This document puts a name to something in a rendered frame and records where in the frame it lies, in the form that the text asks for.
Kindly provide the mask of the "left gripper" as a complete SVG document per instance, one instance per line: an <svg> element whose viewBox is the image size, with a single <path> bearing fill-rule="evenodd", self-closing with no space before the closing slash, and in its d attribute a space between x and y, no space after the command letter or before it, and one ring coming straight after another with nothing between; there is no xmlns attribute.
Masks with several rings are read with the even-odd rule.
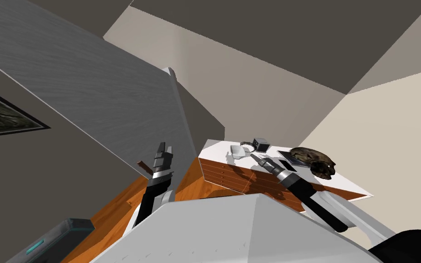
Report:
<svg viewBox="0 0 421 263"><path fill-rule="evenodd" d="M158 153L154 158L153 164L153 178L163 177L171 173L171 163L173 159L173 147L168 146L165 149L166 143L161 142L158 147Z"/></svg>

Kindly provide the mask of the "grey door leaf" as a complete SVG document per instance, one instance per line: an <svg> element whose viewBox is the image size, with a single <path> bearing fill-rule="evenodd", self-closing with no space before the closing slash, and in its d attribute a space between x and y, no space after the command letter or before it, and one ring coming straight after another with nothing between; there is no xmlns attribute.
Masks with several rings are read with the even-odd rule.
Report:
<svg viewBox="0 0 421 263"><path fill-rule="evenodd" d="M28 0L0 0L0 69L133 168L196 151L173 77Z"/></svg>

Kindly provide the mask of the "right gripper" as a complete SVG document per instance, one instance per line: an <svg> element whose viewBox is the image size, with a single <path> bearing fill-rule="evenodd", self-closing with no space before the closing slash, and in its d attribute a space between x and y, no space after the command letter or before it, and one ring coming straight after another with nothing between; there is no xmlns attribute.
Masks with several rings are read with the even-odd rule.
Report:
<svg viewBox="0 0 421 263"><path fill-rule="evenodd" d="M281 172L283 172L283 168L276 164L270 157L265 155L257 155L251 153L250 156L254 159L254 161L267 170L269 173L273 174L274 176L278 176Z"/></svg>

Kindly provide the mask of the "white topped wooden dresser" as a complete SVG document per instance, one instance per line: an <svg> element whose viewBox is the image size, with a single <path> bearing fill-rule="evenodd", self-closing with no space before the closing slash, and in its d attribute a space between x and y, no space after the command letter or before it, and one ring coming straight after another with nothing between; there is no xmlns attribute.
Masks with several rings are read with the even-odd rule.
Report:
<svg viewBox="0 0 421 263"><path fill-rule="evenodd" d="M239 143L207 140L198 155L205 181L246 195L265 194L295 211L304 211L301 202L279 183L279 179L260 167L252 157L246 155L241 159L234 159L232 145ZM309 168L295 166L294 169L316 190L330 191L350 202L373 196L339 173L334 174L331 180L325 180L315 177Z"/></svg>

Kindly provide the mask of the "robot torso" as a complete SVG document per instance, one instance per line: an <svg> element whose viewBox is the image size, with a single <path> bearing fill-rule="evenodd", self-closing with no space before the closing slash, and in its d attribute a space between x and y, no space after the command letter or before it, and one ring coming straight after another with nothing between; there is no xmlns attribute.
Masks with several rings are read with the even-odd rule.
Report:
<svg viewBox="0 0 421 263"><path fill-rule="evenodd" d="M164 204L90 263L381 263L263 194Z"/></svg>

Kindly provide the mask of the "grey box with teal stripe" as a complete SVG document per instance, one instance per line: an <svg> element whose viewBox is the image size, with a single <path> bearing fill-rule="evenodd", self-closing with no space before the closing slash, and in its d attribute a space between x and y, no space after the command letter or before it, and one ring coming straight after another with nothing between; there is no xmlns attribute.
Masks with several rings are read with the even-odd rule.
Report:
<svg viewBox="0 0 421 263"><path fill-rule="evenodd" d="M61 263L94 229L89 219L68 218L5 263Z"/></svg>

